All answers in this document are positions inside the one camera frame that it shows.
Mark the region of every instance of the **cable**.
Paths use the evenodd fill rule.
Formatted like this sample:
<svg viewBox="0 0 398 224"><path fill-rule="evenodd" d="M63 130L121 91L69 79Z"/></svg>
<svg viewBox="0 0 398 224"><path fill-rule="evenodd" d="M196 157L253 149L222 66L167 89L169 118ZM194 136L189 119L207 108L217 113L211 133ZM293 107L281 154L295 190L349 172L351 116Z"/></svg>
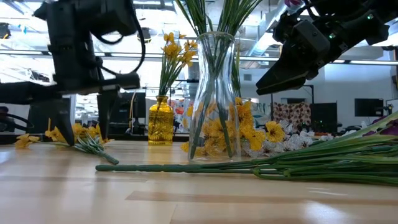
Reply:
<svg viewBox="0 0 398 224"><path fill-rule="evenodd" d="M22 130L22 131L28 131L28 129L32 129L32 128L35 127L30 121L28 121L25 118L21 118L20 116L17 116L17 115L14 115L14 114L9 114L9 113L6 113L5 116L6 117L10 117L10 118L14 118L16 120L19 120L19 121L22 121L22 122L26 123L26 127L23 127L23 126L21 126L19 124L16 124L15 122L6 120L4 118L0 118L0 123L4 123L6 125L9 125L9 126L11 126L13 128L16 128L16 129L19 129L19 130Z"/></svg>
<svg viewBox="0 0 398 224"><path fill-rule="evenodd" d="M301 15L301 13L303 13L307 9L310 9L312 6L316 6L317 4L327 2L327 1L330 1L330 0L319 0L317 2L311 2L310 4L306 4L304 7L301 7L299 10L297 10L297 12L293 13L293 15L299 16L299 15Z"/></svg>
<svg viewBox="0 0 398 224"><path fill-rule="evenodd" d="M309 2L308 0L304 0L304 4L307 6L307 5L310 4L310 2ZM308 8L307 11L308 11L308 15L310 15L310 17L311 17L312 20L316 20L316 19L319 18L318 16L316 16L316 15L313 13L311 7Z"/></svg>
<svg viewBox="0 0 398 224"><path fill-rule="evenodd" d="M98 35L96 35L95 37L96 37L99 41L101 41L102 43L104 43L104 44L114 45L114 44L120 43L120 41L123 40L123 37L124 37L124 36L123 36L123 35L120 36L120 38L119 38L118 40L115 40L115 41L106 40L106 39L104 39L102 36L98 36Z"/></svg>
<svg viewBox="0 0 398 224"><path fill-rule="evenodd" d="M144 33L143 33L143 31L142 31L142 29L141 29L141 26L140 26L140 24L139 24L139 22L138 22L137 16L133 16L133 19L134 19L134 24L135 24L136 27L137 27L138 34L139 34L139 36L140 36L140 41L141 41L141 58L140 58L140 61L139 61L138 65L137 65L137 67L136 67L132 72L127 73L127 74L120 74L120 73L114 72L114 71L112 71L112 70L110 70L110 69L108 69L108 68L106 68L106 67L104 67L104 66L102 66L102 65L98 65L99 68L103 69L104 71L107 71L108 73L110 73L110 74L112 74L112 75L114 75L114 76L118 76L118 75L129 75L129 74L132 74L132 73L136 73L136 72L139 70L139 68L141 67L142 63L144 63L144 60L145 60L145 53L146 53L145 40L144 40ZM101 41L101 42L104 40L102 37L99 37L99 38L97 37L97 39L98 39L99 41Z"/></svg>
<svg viewBox="0 0 398 224"><path fill-rule="evenodd" d="M371 4L373 4L375 0L369 0L367 2L364 3L364 7L362 7L361 9L358 9L357 11L353 12L350 15L346 15L346 16L323 16L319 19L317 19L317 22L325 22L325 21L329 21L329 20L335 20L335 21L350 21L353 19L357 19L358 17L362 16L363 14L365 14L368 10Z"/></svg>

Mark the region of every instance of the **clear glass vase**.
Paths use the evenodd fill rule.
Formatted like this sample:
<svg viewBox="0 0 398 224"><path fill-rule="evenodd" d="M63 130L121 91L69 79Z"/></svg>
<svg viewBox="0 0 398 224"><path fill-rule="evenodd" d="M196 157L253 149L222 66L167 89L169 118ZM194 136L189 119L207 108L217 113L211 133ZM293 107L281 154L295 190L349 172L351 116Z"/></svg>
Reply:
<svg viewBox="0 0 398 224"><path fill-rule="evenodd" d="M193 104L188 159L239 161L239 117L231 84L234 37L208 32L197 42L200 81Z"/></svg>
<svg viewBox="0 0 398 224"><path fill-rule="evenodd" d="M173 143L174 112L167 99L167 96L156 96L157 103L149 108L149 145L171 146Z"/></svg>

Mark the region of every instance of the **desk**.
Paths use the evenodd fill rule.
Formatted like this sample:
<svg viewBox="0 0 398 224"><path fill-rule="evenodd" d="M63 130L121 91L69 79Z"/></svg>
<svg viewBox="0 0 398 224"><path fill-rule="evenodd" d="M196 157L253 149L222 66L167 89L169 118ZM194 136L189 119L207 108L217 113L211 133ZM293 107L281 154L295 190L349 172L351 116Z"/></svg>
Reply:
<svg viewBox="0 0 398 224"><path fill-rule="evenodd" d="M0 223L398 223L398 188L276 182L254 175L96 172L104 160L53 146L0 147ZM186 163L186 154L115 141L121 164Z"/></svg>

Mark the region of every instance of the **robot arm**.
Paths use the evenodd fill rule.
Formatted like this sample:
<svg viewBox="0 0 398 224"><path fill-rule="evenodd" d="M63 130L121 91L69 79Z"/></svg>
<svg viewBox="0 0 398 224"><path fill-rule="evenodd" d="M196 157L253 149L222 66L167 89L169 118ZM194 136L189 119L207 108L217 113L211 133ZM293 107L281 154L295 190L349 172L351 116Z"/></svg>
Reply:
<svg viewBox="0 0 398 224"><path fill-rule="evenodd" d="M139 88L136 73L145 58L145 42L141 38L142 57L131 73L120 75L102 66L101 58L93 49L93 34L105 44L117 44L126 35L138 31L143 37L132 0L59 0L44 2L34 16L47 21L50 36L49 51L55 67L56 85L41 86L36 83L0 84L0 103L28 105L40 103L56 122L69 145L74 144L68 105L62 95L97 93L99 125L103 138L107 137L111 109L119 96L119 89ZM115 42L104 40L102 35L118 31L121 38ZM105 80L101 69L115 75Z"/></svg>
<svg viewBox="0 0 398 224"><path fill-rule="evenodd" d="M387 40L385 23L398 17L398 0L303 1L305 6L297 12L281 15L274 29L273 38L283 43L282 53L256 83L258 95L298 89L361 41L372 45ZM299 19L304 10L313 22Z"/></svg>

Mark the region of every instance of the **yellow glass vase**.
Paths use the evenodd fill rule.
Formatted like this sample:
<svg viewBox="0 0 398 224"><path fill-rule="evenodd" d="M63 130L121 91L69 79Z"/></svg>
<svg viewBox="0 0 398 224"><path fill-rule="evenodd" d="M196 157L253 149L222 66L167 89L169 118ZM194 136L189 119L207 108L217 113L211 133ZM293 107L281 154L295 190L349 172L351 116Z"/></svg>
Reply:
<svg viewBox="0 0 398 224"><path fill-rule="evenodd" d="M167 96L156 96L157 103L149 109L148 144L171 146L173 143L173 108L167 105Z"/></svg>

